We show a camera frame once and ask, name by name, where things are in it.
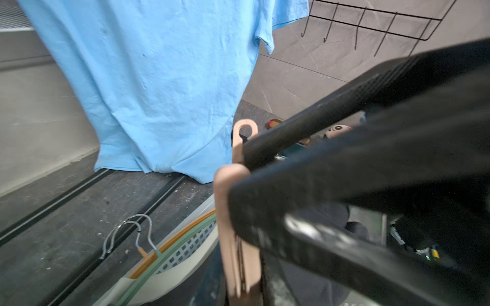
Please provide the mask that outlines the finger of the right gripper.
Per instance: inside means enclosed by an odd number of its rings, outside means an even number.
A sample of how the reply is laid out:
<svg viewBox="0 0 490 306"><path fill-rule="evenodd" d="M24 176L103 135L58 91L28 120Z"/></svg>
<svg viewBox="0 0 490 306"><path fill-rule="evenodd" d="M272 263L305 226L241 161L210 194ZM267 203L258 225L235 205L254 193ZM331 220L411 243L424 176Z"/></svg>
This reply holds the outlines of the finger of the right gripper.
<svg viewBox="0 0 490 306"><path fill-rule="evenodd" d="M325 138L337 124L352 130ZM308 137L232 186L241 238L280 255L312 240L381 305L489 304L488 76L454 76Z"/></svg>
<svg viewBox="0 0 490 306"><path fill-rule="evenodd" d="M368 106L390 107L450 78L489 64L489 39L481 39L383 62L283 123L247 141L249 170L270 163L298 140L311 136Z"/></svg>

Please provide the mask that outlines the light blue t-shirt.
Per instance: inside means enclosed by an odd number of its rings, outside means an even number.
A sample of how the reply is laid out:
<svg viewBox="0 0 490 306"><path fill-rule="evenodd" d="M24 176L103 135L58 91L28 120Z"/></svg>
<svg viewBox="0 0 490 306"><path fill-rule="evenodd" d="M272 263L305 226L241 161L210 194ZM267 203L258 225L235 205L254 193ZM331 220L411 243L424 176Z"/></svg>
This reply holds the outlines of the light blue t-shirt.
<svg viewBox="0 0 490 306"><path fill-rule="evenodd" d="M307 1L21 1L100 143L95 169L206 184L232 160L232 126L259 50Z"/></svg>

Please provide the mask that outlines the dark grey garment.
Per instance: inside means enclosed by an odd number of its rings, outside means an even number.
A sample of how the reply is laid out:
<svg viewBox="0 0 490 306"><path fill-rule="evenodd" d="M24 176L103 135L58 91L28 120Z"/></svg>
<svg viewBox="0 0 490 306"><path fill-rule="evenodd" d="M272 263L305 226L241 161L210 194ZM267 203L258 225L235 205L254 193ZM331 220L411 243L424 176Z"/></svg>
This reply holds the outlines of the dark grey garment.
<svg viewBox="0 0 490 306"><path fill-rule="evenodd" d="M266 251L261 255L262 279L251 292L230 297L222 257L214 255L190 305L371 305L347 286L346 260L328 254L312 240L292 239L294 254Z"/></svg>

